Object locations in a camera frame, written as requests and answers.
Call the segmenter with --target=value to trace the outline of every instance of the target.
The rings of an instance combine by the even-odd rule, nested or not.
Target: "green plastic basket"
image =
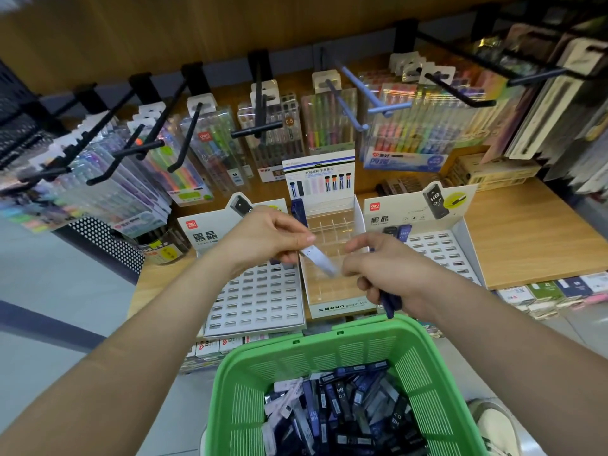
[[[433,456],[487,456],[471,414],[427,332],[413,319],[379,315],[314,336],[278,337],[240,346],[219,366],[205,454],[265,456],[264,394],[275,381],[388,360],[410,398]]]

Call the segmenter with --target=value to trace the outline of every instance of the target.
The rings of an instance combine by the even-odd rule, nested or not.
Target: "white display rack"
[[[440,230],[430,233],[419,233],[410,235],[406,243],[428,258],[444,267],[453,270],[461,276],[467,277],[472,282],[481,285],[475,271],[469,264],[465,254],[460,249],[458,241],[450,230]]]
[[[306,328],[300,269],[262,264],[247,269],[219,293],[204,327],[206,339]]]

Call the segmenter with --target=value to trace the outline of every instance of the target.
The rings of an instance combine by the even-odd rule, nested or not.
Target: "product label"
[[[419,171],[437,173],[447,160],[447,155],[380,152],[369,148],[363,167],[387,171]]]
[[[285,179],[285,173],[283,172],[283,165],[277,165],[275,167],[268,168],[260,168],[258,169],[258,173],[260,173],[260,179],[262,182],[273,182],[273,181],[282,181]]]
[[[200,132],[198,134],[198,138],[203,142],[211,142],[213,140],[213,137],[211,137],[211,134],[209,133],[209,131]]]
[[[183,253],[173,243],[161,243],[160,241],[151,243],[148,247],[141,247],[143,255],[155,264],[166,264],[179,258]]]
[[[136,216],[114,224],[111,227],[127,237],[135,238],[150,230],[165,225],[166,223],[167,215],[162,215],[156,210],[153,210],[152,212],[146,211],[137,214]]]
[[[209,191],[206,185],[183,190],[172,190],[167,193],[178,205],[184,205],[201,200],[213,200],[213,194]]]
[[[230,175],[232,182],[234,182],[235,185],[245,185],[245,181],[241,177],[241,170],[239,168],[227,169],[226,171]]]

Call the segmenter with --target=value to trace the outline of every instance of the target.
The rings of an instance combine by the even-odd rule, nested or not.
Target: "hanging product card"
[[[283,162],[289,197],[301,198],[308,215],[353,207],[354,150]]]

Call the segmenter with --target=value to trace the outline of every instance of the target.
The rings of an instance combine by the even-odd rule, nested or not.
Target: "person's right hand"
[[[372,253],[353,253],[363,247]],[[380,289],[401,296],[403,310],[424,322],[437,320],[438,308],[426,298],[429,285],[446,284],[453,272],[415,252],[397,238],[385,233],[367,232],[349,240],[342,273],[360,275],[357,286],[367,298],[380,304]]]

